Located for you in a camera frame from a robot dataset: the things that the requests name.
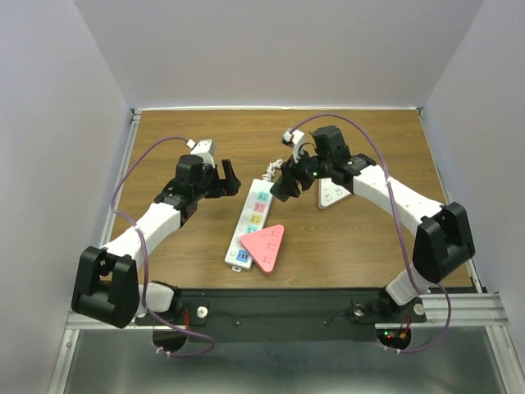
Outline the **dark green cube adapter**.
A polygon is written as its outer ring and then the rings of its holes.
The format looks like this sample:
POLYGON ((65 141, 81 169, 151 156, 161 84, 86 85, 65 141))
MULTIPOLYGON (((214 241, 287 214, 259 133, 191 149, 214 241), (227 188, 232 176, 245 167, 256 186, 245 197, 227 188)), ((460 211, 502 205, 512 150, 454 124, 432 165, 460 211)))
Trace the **dark green cube adapter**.
POLYGON ((282 176, 279 176, 270 189, 271 194, 277 199, 283 198, 283 194, 281 193, 282 181, 282 176))

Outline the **white colourful power strip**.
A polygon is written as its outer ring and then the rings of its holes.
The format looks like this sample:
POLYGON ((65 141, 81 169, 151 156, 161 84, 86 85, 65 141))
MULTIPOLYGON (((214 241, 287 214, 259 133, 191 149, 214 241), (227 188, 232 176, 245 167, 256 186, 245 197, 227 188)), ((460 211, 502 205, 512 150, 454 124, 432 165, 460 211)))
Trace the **white colourful power strip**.
POLYGON ((271 181, 254 179, 249 187, 224 258, 225 264, 236 273, 249 271, 252 268, 253 259, 241 245, 240 238, 264 228, 273 199, 270 193, 272 186, 271 181))

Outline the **pink triangular power socket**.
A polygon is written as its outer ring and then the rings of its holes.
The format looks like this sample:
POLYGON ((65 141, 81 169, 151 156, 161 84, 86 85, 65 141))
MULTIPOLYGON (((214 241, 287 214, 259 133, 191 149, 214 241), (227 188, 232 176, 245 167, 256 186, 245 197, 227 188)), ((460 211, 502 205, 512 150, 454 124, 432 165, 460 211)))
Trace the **pink triangular power socket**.
POLYGON ((285 228, 281 224, 263 228, 240 237, 241 245, 264 274, 273 272, 283 241, 285 228))

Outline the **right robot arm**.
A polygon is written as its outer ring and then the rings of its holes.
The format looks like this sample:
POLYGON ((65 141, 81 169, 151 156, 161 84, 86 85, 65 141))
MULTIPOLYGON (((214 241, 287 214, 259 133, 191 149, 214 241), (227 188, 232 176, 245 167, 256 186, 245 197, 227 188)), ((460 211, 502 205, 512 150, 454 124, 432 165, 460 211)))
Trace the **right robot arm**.
POLYGON ((442 204, 428 199, 387 176, 368 156, 351 154, 336 126, 315 130, 313 139, 316 153, 310 155, 303 132, 289 129, 283 134, 281 142, 292 154, 281 164, 281 175, 271 193, 285 202, 299 197, 316 180, 329 179, 390 214, 397 230, 410 231, 414 237, 412 257, 381 290, 377 301, 380 316, 396 320, 406 312, 408 303, 474 256, 466 209, 456 202, 442 204))

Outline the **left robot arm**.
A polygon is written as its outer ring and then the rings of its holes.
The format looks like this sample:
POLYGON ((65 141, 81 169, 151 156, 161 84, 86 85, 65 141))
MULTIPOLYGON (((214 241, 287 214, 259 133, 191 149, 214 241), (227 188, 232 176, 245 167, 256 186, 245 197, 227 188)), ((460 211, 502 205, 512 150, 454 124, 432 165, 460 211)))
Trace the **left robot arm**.
POLYGON ((180 157, 174 177, 155 197, 145 214, 101 247, 89 246, 80 255, 71 300, 74 312, 117 328, 153 311, 164 323, 182 315, 173 286, 140 280, 148 257, 169 235, 185 225, 201 199, 234 196, 240 180, 231 161, 222 169, 196 154, 180 157))

